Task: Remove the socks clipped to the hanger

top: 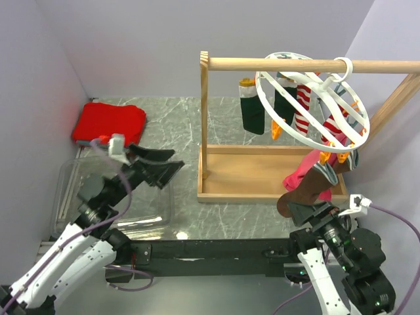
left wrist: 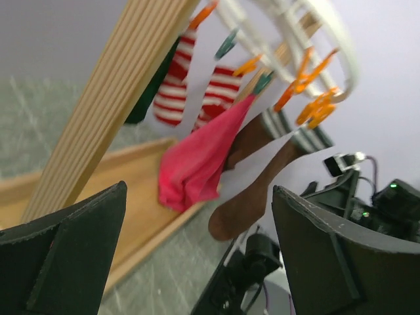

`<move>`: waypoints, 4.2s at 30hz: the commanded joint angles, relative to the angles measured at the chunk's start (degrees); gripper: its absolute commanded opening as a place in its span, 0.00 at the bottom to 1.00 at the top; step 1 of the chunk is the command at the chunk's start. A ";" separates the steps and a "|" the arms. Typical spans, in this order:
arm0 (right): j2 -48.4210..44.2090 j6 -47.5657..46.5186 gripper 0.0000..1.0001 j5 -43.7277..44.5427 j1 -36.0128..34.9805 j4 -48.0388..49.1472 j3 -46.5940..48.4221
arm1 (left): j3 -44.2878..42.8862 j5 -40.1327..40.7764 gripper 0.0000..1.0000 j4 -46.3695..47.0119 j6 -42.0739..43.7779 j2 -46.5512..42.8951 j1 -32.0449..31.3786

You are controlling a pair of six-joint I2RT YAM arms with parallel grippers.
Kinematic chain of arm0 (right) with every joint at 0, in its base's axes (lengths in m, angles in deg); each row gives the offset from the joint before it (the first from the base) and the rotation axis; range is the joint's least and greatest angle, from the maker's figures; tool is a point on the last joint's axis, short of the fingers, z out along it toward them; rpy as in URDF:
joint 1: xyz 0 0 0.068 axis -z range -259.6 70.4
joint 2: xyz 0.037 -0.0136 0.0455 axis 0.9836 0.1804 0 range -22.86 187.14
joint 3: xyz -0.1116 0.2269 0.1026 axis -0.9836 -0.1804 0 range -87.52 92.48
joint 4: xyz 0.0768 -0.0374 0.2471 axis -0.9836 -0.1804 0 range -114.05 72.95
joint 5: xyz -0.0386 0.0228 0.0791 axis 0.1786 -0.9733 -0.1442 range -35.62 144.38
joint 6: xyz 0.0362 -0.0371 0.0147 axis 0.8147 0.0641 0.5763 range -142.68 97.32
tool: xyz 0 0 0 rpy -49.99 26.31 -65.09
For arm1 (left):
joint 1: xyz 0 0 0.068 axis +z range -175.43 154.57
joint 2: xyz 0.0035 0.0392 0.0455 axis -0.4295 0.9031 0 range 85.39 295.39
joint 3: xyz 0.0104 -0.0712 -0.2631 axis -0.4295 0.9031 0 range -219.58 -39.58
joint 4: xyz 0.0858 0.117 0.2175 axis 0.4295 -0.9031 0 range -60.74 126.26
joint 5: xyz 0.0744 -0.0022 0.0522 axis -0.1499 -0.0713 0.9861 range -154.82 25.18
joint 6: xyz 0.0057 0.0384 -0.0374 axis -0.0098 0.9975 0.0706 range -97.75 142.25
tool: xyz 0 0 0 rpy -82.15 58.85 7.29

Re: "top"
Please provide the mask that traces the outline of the dark green sock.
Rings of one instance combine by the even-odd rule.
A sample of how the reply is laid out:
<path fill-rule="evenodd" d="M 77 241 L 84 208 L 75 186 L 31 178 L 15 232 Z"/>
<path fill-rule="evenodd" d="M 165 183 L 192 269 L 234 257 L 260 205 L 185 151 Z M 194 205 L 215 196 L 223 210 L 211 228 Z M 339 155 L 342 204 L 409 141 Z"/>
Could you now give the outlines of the dark green sock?
<path fill-rule="evenodd" d="M 239 81 L 239 94 L 243 128 L 255 135 L 263 135 L 265 110 L 257 94 L 254 79 L 245 77 Z"/>
<path fill-rule="evenodd" d="M 297 84 L 293 80 L 290 80 L 280 73 L 276 78 L 276 81 L 293 97 L 297 97 Z M 295 115 L 295 108 L 289 101 L 283 97 L 277 90 L 274 94 L 274 110 L 276 113 L 283 118 L 283 120 L 291 125 L 293 123 L 293 118 Z"/>

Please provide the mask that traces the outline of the pink sock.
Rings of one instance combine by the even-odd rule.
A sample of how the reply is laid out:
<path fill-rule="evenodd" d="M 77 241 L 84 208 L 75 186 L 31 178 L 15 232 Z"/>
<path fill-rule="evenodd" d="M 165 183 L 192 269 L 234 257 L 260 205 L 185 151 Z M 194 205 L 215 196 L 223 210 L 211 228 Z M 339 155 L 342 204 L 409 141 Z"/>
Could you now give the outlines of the pink sock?
<path fill-rule="evenodd" d="M 320 152 L 321 151 L 319 150 L 312 150 L 303 158 L 297 170 L 294 173 L 291 173 L 290 175 L 284 178 L 282 184 L 287 191 L 292 191 L 298 187 L 298 185 L 301 183 L 303 177 L 306 175 L 308 170 L 316 162 L 319 161 Z M 337 154 L 332 153 L 328 159 L 328 163 L 331 166 L 333 166 L 336 161 L 337 161 Z M 331 201 L 332 199 L 331 188 L 328 188 L 327 190 L 323 191 L 319 195 L 318 199 L 322 201 Z"/>

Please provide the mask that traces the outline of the brown striped-cuff sock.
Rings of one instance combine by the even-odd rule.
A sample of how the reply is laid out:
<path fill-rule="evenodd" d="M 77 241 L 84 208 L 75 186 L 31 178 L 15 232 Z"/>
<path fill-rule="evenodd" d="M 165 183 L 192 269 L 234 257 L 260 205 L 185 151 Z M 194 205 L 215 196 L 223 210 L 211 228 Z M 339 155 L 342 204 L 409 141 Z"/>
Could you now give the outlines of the brown striped-cuff sock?
<path fill-rule="evenodd" d="M 279 198 L 276 205 L 278 213 L 285 218 L 291 217 L 291 211 L 288 208 L 289 202 L 312 205 L 322 192 L 329 190 L 338 182 L 337 174 L 329 163 L 315 163 L 306 172 L 296 189 Z"/>

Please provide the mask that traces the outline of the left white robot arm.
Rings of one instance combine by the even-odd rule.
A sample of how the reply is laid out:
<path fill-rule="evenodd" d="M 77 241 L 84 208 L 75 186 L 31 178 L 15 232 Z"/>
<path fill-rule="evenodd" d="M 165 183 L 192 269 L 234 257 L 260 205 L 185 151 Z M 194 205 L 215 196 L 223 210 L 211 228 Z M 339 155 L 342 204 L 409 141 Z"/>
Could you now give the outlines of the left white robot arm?
<path fill-rule="evenodd" d="M 91 174 L 77 194 L 78 214 L 48 251 L 19 280 L 1 287 L 2 314 L 54 314 L 60 302 L 100 268 L 118 268 L 133 255 L 131 240 L 113 228 L 126 211 L 115 206 L 143 183 L 164 189 L 184 166 L 173 161 L 173 149 L 148 149 L 129 145 L 104 153 L 96 140 L 91 146 L 115 171 L 112 178 Z"/>

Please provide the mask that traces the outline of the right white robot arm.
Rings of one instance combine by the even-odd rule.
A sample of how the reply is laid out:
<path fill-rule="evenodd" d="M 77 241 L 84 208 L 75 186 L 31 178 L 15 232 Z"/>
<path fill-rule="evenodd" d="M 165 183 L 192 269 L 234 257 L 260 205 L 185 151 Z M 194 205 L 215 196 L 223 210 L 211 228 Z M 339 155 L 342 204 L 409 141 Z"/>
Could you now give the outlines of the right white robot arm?
<path fill-rule="evenodd" d="M 293 223 L 299 229 L 290 235 L 288 254 L 301 262 L 316 292 L 323 314 L 390 314 L 396 292 L 381 270 L 386 256 L 378 234 L 365 228 L 348 231 L 344 217 L 367 213 L 364 207 L 341 210 L 324 201 L 314 205 L 288 203 Z M 327 246 L 346 276 L 342 284 L 345 305 L 331 279 L 322 256 Z"/>

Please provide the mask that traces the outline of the white round clip hanger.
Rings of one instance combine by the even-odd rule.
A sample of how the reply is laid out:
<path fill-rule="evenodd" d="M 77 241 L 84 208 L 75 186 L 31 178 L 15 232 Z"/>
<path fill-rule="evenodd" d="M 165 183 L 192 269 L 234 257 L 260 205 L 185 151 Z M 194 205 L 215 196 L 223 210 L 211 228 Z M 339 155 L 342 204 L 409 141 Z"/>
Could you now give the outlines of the white round clip hanger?
<path fill-rule="evenodd" d="M 291 137 L 312 148 L 333 153 L 345 153 L 364 145 L 370 133 L 370 120 L 360 97 L 347 83 L 352 74 L 353 63 L 341 57 L 345 65 L 342 74 L 328 72 L 325 78 L 309 70 L 264 70 L 255 73 L 257 94 L 266 113 Z M 277 81 L 278 74 L 293 80 L 297 84 L 297 97 L 293 98 Z M 274 94 L 277 90 L 295 108 L 293 123 L 288 125 L 274 110 Z M 346 113 L 342 114 L 339 106 Z M 323 126 L 330 116 L 338 124 L 346 138 L 343 143 Z M 347 116 L 358 121 L 355 129 L 349 126 Z M 323 144 L 324 135 L 328 144 Z"/>

